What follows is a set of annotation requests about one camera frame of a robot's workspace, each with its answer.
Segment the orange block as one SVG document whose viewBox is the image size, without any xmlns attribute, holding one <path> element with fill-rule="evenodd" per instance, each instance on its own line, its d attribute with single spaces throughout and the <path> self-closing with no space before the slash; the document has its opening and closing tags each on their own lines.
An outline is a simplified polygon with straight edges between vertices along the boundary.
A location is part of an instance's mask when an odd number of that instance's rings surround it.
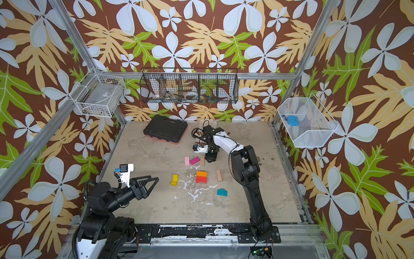
<svg viewBox="0 0 414 259">
<path fill-rule="evenodd" d="M 208 173 L 205 171 L 197 171 L 197 177 L 207 177 Z"/>
</svg>

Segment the red block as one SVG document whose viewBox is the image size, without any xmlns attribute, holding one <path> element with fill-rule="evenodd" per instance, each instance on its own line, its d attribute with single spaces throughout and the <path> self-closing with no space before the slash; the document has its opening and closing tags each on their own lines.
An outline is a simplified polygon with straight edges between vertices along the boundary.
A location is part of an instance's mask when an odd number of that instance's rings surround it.
<svg viewBox="0 0 414 259">
<path fill-rule="evenodd" d="M 208 178 L 207 177 L 196 177 L 197 183 L 207 183 Z"/>
</svg>

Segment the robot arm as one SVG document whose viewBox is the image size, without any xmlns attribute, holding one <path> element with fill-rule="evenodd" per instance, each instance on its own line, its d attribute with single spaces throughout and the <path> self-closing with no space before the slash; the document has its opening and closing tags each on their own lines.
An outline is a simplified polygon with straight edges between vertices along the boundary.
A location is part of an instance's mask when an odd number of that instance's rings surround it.
<svg viewBox="0 0 414 259">
<path fill-rule="evenodd" d="M 244 146 L 218 128 L 212 142 L 229 155 L 231 174 L 244 189 L 250 210 L 250 230 L 255 241 L 281 243 L 280 234 L 265 209 L 259 187 L 260 166 L 252 146 Z"/>
</svg>

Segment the teal block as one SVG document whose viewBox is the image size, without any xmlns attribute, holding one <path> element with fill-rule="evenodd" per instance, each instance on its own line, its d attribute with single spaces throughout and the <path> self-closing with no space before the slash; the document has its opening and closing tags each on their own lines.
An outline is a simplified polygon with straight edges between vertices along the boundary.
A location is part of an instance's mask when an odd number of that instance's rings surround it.
<svg viewBox="0 0 414 259">
<path fill-rule="evenodd" d="M 224 196 L 224 197 L 227 197 L 228 196 L 228 191 L 227 190 L 225 190 L 225 189 L 218 189 L 217 190 L 217 195 L 218 196 Z"/>
</svg>

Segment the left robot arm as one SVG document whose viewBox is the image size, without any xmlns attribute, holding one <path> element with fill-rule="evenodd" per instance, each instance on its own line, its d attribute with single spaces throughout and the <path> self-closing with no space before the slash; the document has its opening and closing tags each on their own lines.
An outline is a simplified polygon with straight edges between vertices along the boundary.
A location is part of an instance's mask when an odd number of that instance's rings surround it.
<svg viewBox="0 0 414 259">
<path fill-rule="evenodd" d="M 88 180 L 84 198 L 89 211 L 72 238 L 75 259 L 116 259 L 123 245 L 135 239 L 132 218 L 116 217 L 117 209 L 125 208 L 136 199 L 146 199 L 159 182 L 149 175 L 130 179 L 130 186 L 114 188 L 108 182 Z"/>
</svg>

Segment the natural wood flat block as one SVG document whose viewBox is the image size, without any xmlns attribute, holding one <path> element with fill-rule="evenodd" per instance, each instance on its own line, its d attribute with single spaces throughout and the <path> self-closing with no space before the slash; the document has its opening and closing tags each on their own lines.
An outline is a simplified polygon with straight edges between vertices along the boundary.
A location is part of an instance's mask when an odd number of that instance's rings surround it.
<svg viewBox="0 0 414 259">
<path fill-rule="evenodd" d="M 205 155 L 200 155 L 200 165 L 201 166 L 205 165 Z"/>
</svg>

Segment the magenta block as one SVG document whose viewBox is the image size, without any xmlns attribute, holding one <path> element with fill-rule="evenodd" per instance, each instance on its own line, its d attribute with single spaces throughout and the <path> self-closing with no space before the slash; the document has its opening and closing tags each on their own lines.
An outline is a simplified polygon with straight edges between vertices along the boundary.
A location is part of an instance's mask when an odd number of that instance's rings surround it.
<svg viewBox="0 0 414 259">
<path fill-rule="evenodd" d="M 190 164 L 191 165 L 195 165 L 195 164 L 197 164 L 199 162 L 200 162 L 200 158 L 199 157 L 195 157 L 195 158 L 193 158 L 193 159 L 190 160 Z"/>
</svg>

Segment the natural wood long block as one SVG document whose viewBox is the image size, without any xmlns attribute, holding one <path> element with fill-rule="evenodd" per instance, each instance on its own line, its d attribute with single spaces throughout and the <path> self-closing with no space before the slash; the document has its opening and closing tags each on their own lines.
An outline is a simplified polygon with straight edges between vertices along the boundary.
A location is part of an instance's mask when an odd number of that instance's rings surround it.
<svg viewBox="0 0 414 259">
<path fill-rule="evenodd" d="M 218 182 L 223 181 L 223 178 L 222 178 L 222 174 L 221 174 L 221 170 L 220 169 L 216 169 L 216 177 L 217 177 L 217 181 Z"/>
</svg>

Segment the light pink rectangular block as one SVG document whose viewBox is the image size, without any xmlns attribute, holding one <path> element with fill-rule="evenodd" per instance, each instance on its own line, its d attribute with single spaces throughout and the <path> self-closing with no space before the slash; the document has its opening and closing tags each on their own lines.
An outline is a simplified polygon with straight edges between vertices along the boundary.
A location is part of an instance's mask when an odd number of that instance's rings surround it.
<svg viewBox="0 0 414 259">
<path fill-rule="evenodd" d="M 190 166 L 190 159 L 189 159 L 188 156 L 185 156 L 184 157 L 184 164 L 185 164 L 186 167 L 189 167 Z"/>
</svg>

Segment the yellow arch block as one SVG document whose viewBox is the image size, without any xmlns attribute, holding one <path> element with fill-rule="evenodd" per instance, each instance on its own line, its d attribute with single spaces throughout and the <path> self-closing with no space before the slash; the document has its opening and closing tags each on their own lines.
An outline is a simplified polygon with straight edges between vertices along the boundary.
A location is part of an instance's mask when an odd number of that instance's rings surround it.
<svg viewBox="0 0 414 259">
<path fill-rule="evenodd" d="M 172 176 L 171 185 L 172 186 L 177 186 L 178 181 L 179 181 L 179 175 L 178 174 L 174 174 Z"/>
</svg>

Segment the black and red tool case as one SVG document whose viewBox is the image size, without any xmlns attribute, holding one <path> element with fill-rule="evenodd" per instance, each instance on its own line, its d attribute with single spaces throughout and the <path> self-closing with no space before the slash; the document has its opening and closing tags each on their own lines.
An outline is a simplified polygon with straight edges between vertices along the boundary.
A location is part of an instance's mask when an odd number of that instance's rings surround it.
<svg viewBox="0 0 414 259">
<path fill-rule="evenodd" d="M 144 135 L 177 144 L 184 135 L 188 123 L 156 115 L 143 130 Z"/>
</svg>

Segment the tape roll in basket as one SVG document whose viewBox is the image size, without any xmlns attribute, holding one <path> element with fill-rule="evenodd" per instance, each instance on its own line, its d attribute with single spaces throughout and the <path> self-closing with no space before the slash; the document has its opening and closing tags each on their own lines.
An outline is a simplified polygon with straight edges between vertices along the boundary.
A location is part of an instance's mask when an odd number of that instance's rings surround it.
<svg viewBox="0 0 414 259">
<path fill-rule="evenodd" d="M 184 94 L 184 98 L 186 100 L 195 100 L 195 99 L 198 99 L 198 93 L 195 92 L 195 91 L 186 92 Z"/>
</svg>

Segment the blue object in basket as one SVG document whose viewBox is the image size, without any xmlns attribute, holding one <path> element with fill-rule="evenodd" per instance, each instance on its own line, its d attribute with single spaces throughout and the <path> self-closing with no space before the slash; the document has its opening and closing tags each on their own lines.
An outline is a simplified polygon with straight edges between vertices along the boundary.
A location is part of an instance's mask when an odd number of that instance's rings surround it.
<svg viewBox="0 0 414 259">
<path fill-rule="evenodd" d="M 286 117 L 286 121 L 290 126 L 299 126 L 299 120 L 297 116 L 289 115 Z"/>
</svg>

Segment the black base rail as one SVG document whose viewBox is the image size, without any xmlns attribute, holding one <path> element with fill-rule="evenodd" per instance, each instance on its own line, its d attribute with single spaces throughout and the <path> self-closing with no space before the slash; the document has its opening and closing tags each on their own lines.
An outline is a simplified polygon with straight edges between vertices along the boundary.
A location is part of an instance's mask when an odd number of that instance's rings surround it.
<svg viewBox="0 0 414 259">
<path fill-rule="evenodd" d="M 139 244 L 154 243 L 158 239 L 182 238 L 184 240 L 207 240 L 227 238 L 236 243 L 253 244 L 260 242 L 281 243 L 276 226 L 271 226 L 264 234 L 255 234 L 249 223 L 225 224 L 136 224 L 136 236 Z"/>
</svg>

